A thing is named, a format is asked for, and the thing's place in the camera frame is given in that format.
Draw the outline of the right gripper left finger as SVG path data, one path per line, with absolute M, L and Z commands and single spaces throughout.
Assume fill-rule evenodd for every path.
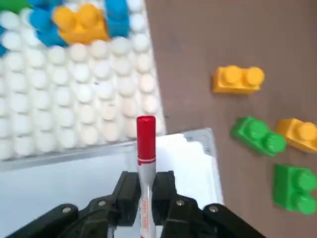
M 61 204 L 9 235 L 11 238 L 112 238 L 117 227 L 133 226 L 141 188 L 136 172 L 123 171 L 112 192 L 82 210 Z

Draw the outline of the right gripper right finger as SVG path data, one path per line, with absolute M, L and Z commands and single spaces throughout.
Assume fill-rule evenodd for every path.
M 162 238 L 263 238 L 227 207 L 213 203 L 203 209 L 193 198 L 179 195 L 172 171 L 158 172 L 153 185 L 154 223 Z

